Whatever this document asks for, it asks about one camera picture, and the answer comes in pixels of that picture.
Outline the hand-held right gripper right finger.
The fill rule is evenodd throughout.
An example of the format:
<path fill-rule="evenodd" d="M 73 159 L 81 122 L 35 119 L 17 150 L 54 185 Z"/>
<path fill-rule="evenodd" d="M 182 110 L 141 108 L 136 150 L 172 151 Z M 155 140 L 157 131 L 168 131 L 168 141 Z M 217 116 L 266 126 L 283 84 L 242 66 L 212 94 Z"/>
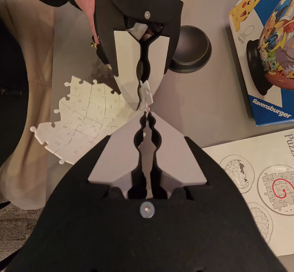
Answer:
<path fill-rule="evenodd" d="M 153 198 L 168 199 L 176 188 L 205 185 L 207 179 L 185 136 L 154 112 L 149 112 L 148 123 L 156 147 L 150 172 Z"/>

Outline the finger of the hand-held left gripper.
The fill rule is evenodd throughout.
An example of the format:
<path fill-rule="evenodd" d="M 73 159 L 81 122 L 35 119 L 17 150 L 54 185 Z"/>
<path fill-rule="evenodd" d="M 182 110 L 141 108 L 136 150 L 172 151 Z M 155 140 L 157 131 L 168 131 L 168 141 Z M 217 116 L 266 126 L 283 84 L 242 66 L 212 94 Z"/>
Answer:
<path fill-rule="evenodd" d="M 137 111 L 139 79 L 137 66 L 141 58 L 140 42 L 127 31 L 114 31 L 118 76 L 116 83 L 124 100 L 132 110 Z"/>
<path fill-rule="evenodd" d="M 152 95 L 158 89 L 165 73 L 169 41 L 170 38 L 166 36 L 152 36 L 141 43 L 143 63 L 141 81 L 142 83 L 148 81 Z"/>

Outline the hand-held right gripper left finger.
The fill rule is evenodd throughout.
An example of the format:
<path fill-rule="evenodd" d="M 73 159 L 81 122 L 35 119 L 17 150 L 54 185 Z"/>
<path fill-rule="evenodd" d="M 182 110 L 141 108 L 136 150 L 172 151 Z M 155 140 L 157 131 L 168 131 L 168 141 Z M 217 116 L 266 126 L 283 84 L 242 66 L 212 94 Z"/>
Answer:
<path fill-rule="evenodd" d="M 124 197 L 135 197 L 141 190 L 143 197 L 146 196 L 146 179 L 139 150 L 144 139 L 146 115 L 146 112 L 141 112 L 112 133 L 89 175 L 90 183 L 118 187 Z"/>

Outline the curved white puzzle piece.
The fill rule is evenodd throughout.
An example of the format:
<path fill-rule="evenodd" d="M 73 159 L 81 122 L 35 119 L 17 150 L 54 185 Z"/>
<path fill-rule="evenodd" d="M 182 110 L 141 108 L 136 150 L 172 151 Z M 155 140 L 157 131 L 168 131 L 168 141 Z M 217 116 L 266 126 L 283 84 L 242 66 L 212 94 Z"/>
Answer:
<path fill-rule="evenodd" d="M 144 83 L 140 80 L 140 87 L 139 87 L 139 106 L 138 111 L 147 109 L 149 112 L 149 106 L 153 104 L 153 97 L 152 93 L 150 91 L 150 86 L 148 80 L 146 80 Z"/>

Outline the partly built puzzle ball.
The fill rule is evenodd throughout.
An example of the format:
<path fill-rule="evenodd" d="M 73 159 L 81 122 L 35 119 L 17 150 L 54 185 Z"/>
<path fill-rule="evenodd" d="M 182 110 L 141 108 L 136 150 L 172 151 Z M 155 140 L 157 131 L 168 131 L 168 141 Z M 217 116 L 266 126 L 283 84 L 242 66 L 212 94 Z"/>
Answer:
<path fill-rule="evenodd" d="M 45 149 L 59 158 L 59 163 L 74 165 L 90 149 L 107 135 L 111 135 L 146 108 L 134 111 L 124 100 L 122 94 L 93 80 L 93 83 L 72 76 L 70 93 L 59 100 L 60 121 L 40 123 L 31 127 L 40 144 L 46 143 Z"/>

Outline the black round puzzle stand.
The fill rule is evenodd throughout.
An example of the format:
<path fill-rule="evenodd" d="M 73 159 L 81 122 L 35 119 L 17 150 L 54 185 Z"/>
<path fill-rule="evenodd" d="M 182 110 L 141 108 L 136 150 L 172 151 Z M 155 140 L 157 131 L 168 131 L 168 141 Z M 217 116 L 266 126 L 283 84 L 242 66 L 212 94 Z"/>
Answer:
<path fill-rule="evenodd" d="M 192 73 L 203 68 L 210 60 L 212 45 L 204 31 L 195 26 L 183 25 L 169 70 Z"/>

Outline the blue puzzle box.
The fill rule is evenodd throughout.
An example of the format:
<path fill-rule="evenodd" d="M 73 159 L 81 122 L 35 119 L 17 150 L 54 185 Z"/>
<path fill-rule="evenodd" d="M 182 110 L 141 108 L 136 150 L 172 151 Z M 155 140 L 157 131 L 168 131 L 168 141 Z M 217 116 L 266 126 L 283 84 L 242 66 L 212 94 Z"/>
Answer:
<path fill-rule="evenodd" d="M 239 0 L 228 14 L 257 126 L 294 120 L 294 0 Z"/>

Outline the white instruction sheet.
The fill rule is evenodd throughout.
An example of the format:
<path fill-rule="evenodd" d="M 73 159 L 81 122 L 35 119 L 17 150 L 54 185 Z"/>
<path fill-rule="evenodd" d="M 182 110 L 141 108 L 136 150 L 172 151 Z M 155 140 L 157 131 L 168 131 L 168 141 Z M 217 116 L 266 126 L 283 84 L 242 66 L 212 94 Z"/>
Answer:
<path fill-rule="evenodd" d="M 294 130 L 204 148 L 235 183 L 276 256 L 294 253 Z"/>

